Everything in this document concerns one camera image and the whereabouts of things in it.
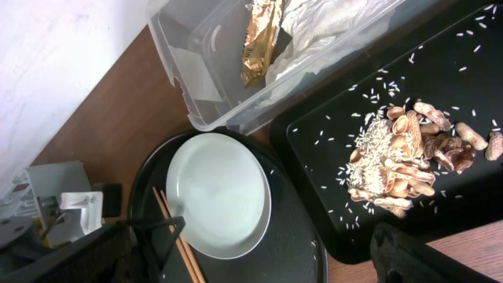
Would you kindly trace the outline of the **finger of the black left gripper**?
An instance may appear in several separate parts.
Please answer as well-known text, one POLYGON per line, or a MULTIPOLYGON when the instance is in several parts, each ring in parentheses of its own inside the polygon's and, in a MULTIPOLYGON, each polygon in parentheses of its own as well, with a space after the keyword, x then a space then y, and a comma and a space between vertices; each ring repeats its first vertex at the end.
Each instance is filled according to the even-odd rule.
POLYGON ((139 251, 145 260, 149 275, 160 275, 167 265, 171 250, 185 227, 183 217, 172 219, 142 219, 142 220, 121 220, 118 226, 130 228, 137 238, 139 251), (164 231, 165 239, 161 244, 161 251, 158 251, 153 234, 157 231, 164 231))

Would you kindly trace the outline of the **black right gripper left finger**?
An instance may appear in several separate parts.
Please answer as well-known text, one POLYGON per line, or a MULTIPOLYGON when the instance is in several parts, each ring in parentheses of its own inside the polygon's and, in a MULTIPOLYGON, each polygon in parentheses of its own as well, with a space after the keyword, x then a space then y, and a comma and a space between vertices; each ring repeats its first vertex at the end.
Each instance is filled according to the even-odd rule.
POLYGON ((131 282, 130 229, 107 225, 61 248, 46 247, 37 231, 1 247, 2 282, 131 282))

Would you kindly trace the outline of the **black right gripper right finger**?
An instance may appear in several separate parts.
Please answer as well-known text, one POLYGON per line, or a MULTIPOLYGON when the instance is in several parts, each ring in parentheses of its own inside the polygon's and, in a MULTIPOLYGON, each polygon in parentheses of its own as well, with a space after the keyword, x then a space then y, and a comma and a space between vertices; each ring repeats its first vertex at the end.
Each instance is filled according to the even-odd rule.
POLYGON ((384 222, 373 232, 370 257, 379 283, 493 281, 384 222))

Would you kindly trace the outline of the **wooden chopstick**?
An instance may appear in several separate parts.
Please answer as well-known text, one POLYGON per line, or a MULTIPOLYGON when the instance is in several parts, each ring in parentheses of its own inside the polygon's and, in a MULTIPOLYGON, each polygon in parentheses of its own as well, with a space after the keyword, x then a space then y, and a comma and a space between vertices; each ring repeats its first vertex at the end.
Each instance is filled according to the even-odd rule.
POLYGON ((199 267, 198 262, 196 261, 196 258, 195 258, 194 254, 192 252, 192 249, 190 248, 188 242, 182 236, 179 236, 179 237, 180 237, 180 239, 182 240, 182 243, 185 246, 185 250, 186 250, 187 255, 189 256, 189 258, 192 261, 194 270, 196 271, 196 273, 197 273, 197 275, 199 277, 199 281, 200 281, 199 283, 205 283, 206 282, 205 278, 204 278, 203 273, 202 273, 202 271, 201 271, 201 269, 199 267))
MULTIPOLYGON (((167 207, 165 205, 165 203, 163 202, 161 196, 159 195, 157 189, 155 187, 152 188, 152 191, 153 191, 153 194, 158 202, 158 205, 160 206, 160 210, 162 211, 162 214, 163 214, 163 217, 166 219, 166 220, 170 220, 170 216, 168 215, 168 212, 167 212, 167 207)), ((176 246, 177 246, 177 249, 178 251, 180 252, 180 255, 184 261, 184 264, 189 272, 189 275, 192 279, 193 282, 195 283, 199 283, 199 277, 196 273, 196 271, 194 270, 194 267, 193 267, 193 264, 192 264, 192 261, 191 259, 189 258, 189 256, 187 255, 186 253, 186 250, 185 250, 185 246, 184 244, 182 243, 182 240, 180 239, 179 236, 176 236, 175 237, 175 243, 176 243, 176 246)))

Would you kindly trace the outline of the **grey round plate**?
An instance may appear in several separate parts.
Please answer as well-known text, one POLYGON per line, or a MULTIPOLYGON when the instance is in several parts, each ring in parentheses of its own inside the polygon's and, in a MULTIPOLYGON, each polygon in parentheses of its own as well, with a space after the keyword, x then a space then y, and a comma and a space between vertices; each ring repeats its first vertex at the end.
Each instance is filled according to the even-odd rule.
POLYGON ((236 259, 253 250, 272 212, 259 161, 237 139, 218 133, 198 134, 175 152, 166 198, 171 215, 185 220, 185 240, 215 259, 236 259))

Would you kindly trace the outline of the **food scraps pile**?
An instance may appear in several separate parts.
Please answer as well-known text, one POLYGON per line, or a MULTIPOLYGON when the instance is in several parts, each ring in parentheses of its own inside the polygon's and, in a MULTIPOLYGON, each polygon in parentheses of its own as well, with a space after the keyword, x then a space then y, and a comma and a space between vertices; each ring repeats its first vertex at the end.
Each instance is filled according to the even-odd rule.
POLYGON ((440 175, 464 173, 478 152, 488 161, 501 157, 500 127, 482 136, 449 117, 422 100, 412 108, 389 105, 367 113, 337 182, 370 212, 379 207, 403 218, 413 199, 435 195, 440 175))

